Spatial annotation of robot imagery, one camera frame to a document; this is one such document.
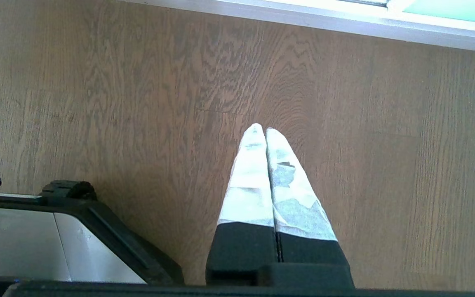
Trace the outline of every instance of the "wood grain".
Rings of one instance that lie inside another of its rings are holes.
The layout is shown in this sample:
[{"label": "wood grain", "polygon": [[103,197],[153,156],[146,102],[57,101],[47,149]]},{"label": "wood grain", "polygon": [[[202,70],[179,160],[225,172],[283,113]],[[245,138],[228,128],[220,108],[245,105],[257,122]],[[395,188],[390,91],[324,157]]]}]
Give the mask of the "wood grain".
[{"label": "wood grain", "polygon": [[359,288],[397,288],[405,244],[419,140],[390,134],[360,139],[362,192],[355,197],[351,271]]},{"label": "wood grain", "polygon": [[457,273],[467,284],[459,289],[475,290],[475,53],[438,50],[433,61],[407,264],[418,273]]},{"label": "wood grain", "polygon": [[0,0],[2,191],[88,180],[204,283],[252,122],[366,288],[475,290],[475,52],[109,0]]}]

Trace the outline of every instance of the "laminate flooring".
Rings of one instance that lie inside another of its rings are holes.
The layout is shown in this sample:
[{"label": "laminate flooring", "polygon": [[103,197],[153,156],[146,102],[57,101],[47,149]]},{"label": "laminate flooring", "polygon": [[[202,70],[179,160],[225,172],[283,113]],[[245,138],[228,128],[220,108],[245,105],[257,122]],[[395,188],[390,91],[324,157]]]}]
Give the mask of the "laminate flooring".
[{"label": "laminate flooring", "polygon": [[111,0],[0,0],[0,190],[87,180],[204,283],[240,137],[280,130],[359,288],[475,290],[475,52]]}]

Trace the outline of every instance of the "wooden floor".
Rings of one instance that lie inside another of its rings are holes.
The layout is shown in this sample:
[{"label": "wooden floor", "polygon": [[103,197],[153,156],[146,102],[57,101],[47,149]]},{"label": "wooden floor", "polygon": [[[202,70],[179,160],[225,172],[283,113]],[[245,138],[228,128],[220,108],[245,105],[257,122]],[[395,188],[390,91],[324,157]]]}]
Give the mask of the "wooden floor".
[{"label": "wooden floor", "polygon": [[88,180],[190,284],[254,122],[292,143],[359,288],[475,290],[475,52],[0,0],[1,190]]}]

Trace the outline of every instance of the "silver metal panel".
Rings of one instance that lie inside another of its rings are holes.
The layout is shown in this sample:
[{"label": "silver metal panel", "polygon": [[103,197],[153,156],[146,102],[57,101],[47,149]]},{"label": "silver metal panel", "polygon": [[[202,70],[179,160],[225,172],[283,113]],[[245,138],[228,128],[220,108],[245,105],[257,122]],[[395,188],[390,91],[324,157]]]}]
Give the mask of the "silver metal panel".
[{"label": "silver metal panel", "polygon": [[73,281],[145,284],[77,218],[59,213],[54,217]]},{"label": "silver metal panel", "polygon": [[53,214],[0,208],[0,276],[71,280]]}]

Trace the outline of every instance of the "white tape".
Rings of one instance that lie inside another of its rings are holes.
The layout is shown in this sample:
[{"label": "white tape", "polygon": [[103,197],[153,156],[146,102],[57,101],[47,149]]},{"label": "white tape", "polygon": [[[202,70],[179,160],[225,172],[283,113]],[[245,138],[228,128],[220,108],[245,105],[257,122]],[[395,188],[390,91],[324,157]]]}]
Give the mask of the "white tape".
[{"label": "white tape", "polygon": [[326,212],[287,139],[268,128],[266,142],[276,231],[337,241]]},{"label": "white tape", "polygon": [[274,227],[266,141],[260,124],[241,139],[217,224],[244,222]]}]

